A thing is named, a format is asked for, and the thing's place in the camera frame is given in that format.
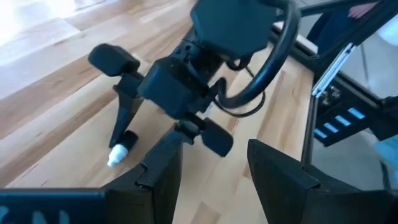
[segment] black metal frame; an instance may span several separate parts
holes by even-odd
[[[302,17],[305,17],[369,2],[378,3],[371,11],[364,15],[351,30],[342,34],[336,44],[324,54],[317,55],[302,43],[295,43],[290,52],[290,56],[314,72],[314,84],[323,75],[325,70],[344,47],[349,43],[353,43],[354,45],[361,44],[381,26],[398,14],[398,4],[395,0],[338,0],[313,6],[306,6],[300,9]],[[282,13],[277,17],[277,21],[281,21],[283,18],[284,15]],[[275,43],[279,36],[280,29],[274,26],[272,28],[272,34],[270,35],[270,41]],[[304,164],[311,163],[312,141],[314,137],[326,146],[332,145],[368,128],[369,125],[371,125],[375,119],[379,119],[382,114],[380,113],[382,108],[382,99],[367,91],[359,83],[350,79],[343,72],[338,72],[330,86],[338,88],[341,92],[341,96],[327,110],[319,110],[321,107],[322,97],[320,99],[312,97],[310,101],[310,111],[308,113],[308,123],[302,155],[302,162]],[[339,114],[347,114],[347,110],[351,107],[355,107],[357,110],[360,110],[365,115],[366,119],[352,119],[351,125],[348,127],[342,127],[340,124],[335,122],[336,116]],[[331,133],[330,130],[325,130],[323,128],[325,123],[333,123],[343,131]],[[323,139],[317,135],[314,136],[313,132],[315,128],[324,130],[324,132],[329,134],[328,136],[330,138]]]

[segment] hardwood floor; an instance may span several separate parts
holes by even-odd
[[[112,85],[87,61],[96,45],[120,45],[146,73],[171,53],[191,22],[194,0],[4,0],[0,2],[0,186],[100,187],[134,167],[174,123],[145,101],[129,129],[140,139],[122,164],[106,161],[118,101]],[[258,71],[271,48],[258,52]],[[229,94],[249,81],[223,66]],[[184,146],[174,223],[265,223],[248,171],[248,139],[300,159],[312,73],[288,59],[266,90],[266,105],[237,119],[212,106],[208,115],[234,136],[219,158],[200,139]],[[259,98],[240,108],[249,110]]]

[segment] white cap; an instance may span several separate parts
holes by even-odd
[[[111,153],[109,153],[108,166],[112,167],[119,164],[129,153],[129,151],[122,144],[117,144],[112,148]]]

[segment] wooden floor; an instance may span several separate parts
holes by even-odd
[[[129,129],[140,140],[123,164],[106,166],[118,102],[87,61],[96,45],[120,45],[145,73],[168,55],[190,28],[194,0],[0,1],[0,186],[100,187],[134,167],[174,122],[145,101]],[[257,53],[258,71],[270,48]],[[250,77],[223,67],[229,93]],[[208,115],[234,136],[221,159],[200,139],[184,146],[175,223],[266,223],[246,160],[258,138],[300,159],[312,73],[291,58],[267,89],[255,115],[236,119],[215,106]],[[240,108],[249,110],[259,99]]]

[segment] black cable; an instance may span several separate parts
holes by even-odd
[[[245,67],[245,69],[246,69],[246,71],[248,72],[248,74],[252,77],[252,78],[254,78],[254,74],[253,74],[253,72],[251,71],[251,69],[249,68],[249,67]],[[229,114],[229,115],[231,115],[231,116],[234,116],[234,117],[237,117],[237,118],[245,118],[245,117],[248,117],[248,116],[251,116],[251,115],[253,115],[253,114],[255,114],[255,113],[257,113],[261,108],[262,108],[262,106],[264,106],[264,103],[266,102],[266,92],[265,92],[265,90],[262,92],[262,96],[261,96],[261,101],[260,101],[260,103],[253,109],[253,110],[251,110],[251,111],[249,111],[249,112],[246,112],[246,113],[241,113],[241,114],[238,114],[238,113],[234,113],[234,112],[231,112],[231,111],[229,111],[229,110],[227,110],[216,98],[214,99],[214,104],[220,109],[220,110],[222,110],[222,111],[224,111],[225,113],[227,113],[227,114]]]
[[[294,0],[267,1],[268,5],[278,7],[285,11],[286,21],[282,29],[280,40],[272,49],[272,52],[259,73],[253,80],[237,95],[227,98],[226,81],[220,79],[220,91],[218,101],[224,108],[238,108],[257,97],[277,75],[277,72],[289,56],[290,49],[295,43],[299,29],[300,10]]]

